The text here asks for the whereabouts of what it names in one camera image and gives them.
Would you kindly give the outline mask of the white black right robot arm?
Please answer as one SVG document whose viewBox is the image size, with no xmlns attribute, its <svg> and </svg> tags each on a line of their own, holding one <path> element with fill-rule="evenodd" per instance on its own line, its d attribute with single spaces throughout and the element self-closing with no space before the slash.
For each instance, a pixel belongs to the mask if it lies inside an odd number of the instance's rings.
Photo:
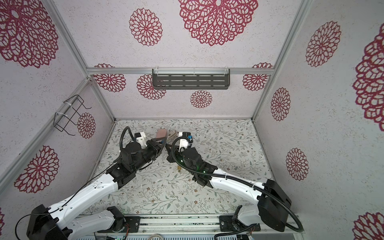
<svg viewBox="0 0 384 240">
<path fill-rule="evenodd" d="M 270 193 L 290 208 L 291 199 L 275 181 L 265 179 L 264 182 L 254 182 L 236 176 L 230 179 L 231 174 L 204 162 L 195 148 L 188 149 L 186 154 L 179 152 L 179 146 L 172 151 L 171 145 L 167 144 L 166 149 L 169 154 L 167 160 L 184 169 L 192 169 L 193 181 L 200 186 L 224 190 L 251 203 L 250 206 L 237 207 L 232 217 L 233 225 L 243 228 L 263 222 L 275 231 L 285 231 L 289 213 L 276 200 L 255 189 L 258 187 Z"/>
</svg>

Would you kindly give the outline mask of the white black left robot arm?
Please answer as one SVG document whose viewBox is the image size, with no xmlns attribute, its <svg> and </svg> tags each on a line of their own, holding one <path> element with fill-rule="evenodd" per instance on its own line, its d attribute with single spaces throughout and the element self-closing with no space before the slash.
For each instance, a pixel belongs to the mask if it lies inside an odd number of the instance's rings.
<svg viewBox="0 0 384 240">
<path fill-rule="evenodd" d="M 166 139 L 151 139 L 142 148 L 130 142 L 120 155 L 93 183 L 50 207 L 39 205 L 32 210 L 27 237 L 30 240 L 74 240 L 98 232 L 120 232 L 126 227 L 124 214 L 117 207 L 80 218 L 79 215 L 105 196 L 116 192 L 136 177 L 138 170 L 154 161 L 162 152 Z"/>
</svg>

